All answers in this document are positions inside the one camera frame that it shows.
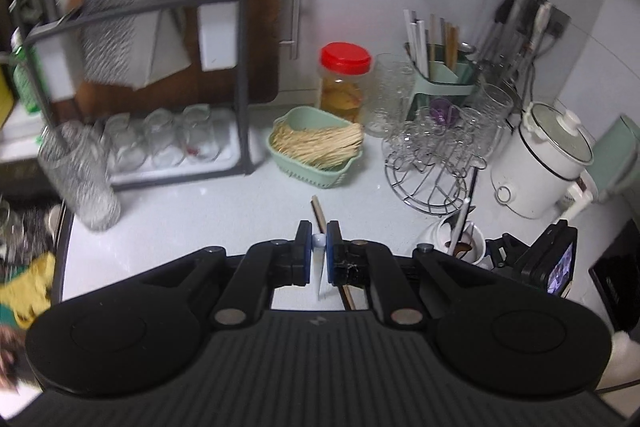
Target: brown cutting board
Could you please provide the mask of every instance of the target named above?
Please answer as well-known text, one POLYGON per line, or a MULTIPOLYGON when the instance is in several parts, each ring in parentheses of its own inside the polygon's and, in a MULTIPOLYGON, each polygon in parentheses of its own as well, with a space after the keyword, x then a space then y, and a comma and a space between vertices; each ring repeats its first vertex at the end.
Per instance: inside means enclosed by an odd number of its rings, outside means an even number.
MULTIPOLYGON (((248 1, 249 99, 270 102, 278 93, 280 0, 248 1)), ((84 82, 73 100, 54 104, 61 121, 93 121, 119 112, 147 113, 159 107, 181 108, 192 103, 230 103, 234 99, 236 68, 200 69, 196 9, 186 9, 184 44, 191 66, 143 89, 84 82)))

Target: cabinet handle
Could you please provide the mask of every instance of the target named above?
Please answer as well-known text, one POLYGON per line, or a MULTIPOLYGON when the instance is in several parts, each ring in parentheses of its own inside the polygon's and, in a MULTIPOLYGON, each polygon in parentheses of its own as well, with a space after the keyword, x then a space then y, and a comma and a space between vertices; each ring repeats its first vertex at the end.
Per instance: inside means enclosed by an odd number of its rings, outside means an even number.
POLYGON ((291 37, 287 41, 280 41, 281 46, 289 46, 289 58, 298 58, 298 45, 300 44, 300 0, 291 3, 291 37))

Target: plastic jar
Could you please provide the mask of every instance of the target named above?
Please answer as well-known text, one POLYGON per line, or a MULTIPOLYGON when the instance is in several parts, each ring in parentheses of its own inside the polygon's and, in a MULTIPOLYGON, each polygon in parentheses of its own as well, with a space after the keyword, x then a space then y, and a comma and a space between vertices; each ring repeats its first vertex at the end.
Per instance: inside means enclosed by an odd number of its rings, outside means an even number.
POLYGON ((371 68, 366 49, 349 42, 331 42, 320 51, 320 109, 357 121, 364 99, 364 81, 371 68))

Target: camera screen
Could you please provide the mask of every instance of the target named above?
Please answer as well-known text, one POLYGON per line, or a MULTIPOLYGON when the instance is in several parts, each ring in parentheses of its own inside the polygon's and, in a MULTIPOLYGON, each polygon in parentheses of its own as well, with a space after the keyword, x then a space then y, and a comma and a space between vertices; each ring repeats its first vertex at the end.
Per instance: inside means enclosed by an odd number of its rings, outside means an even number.
POLYGON ((558 295, 564 291, 564 287, 569 282, 569 275, 571 273, 571 263, 574 256, 574 244, 570 244, 567 248, 558 264, 551 270, 549 274, 548 283, 546 284, 546 292, 553 295, 558 295))

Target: red object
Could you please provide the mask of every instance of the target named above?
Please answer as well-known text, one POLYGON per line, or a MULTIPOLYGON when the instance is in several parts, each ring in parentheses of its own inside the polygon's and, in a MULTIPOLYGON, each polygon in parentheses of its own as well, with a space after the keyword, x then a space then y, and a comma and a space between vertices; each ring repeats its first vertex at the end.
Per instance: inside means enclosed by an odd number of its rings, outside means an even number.
POLYGON ((331 42, 320 51, 320 64, 335 73, 365 74, 371 67, 371 55, 350 42, 331 42))

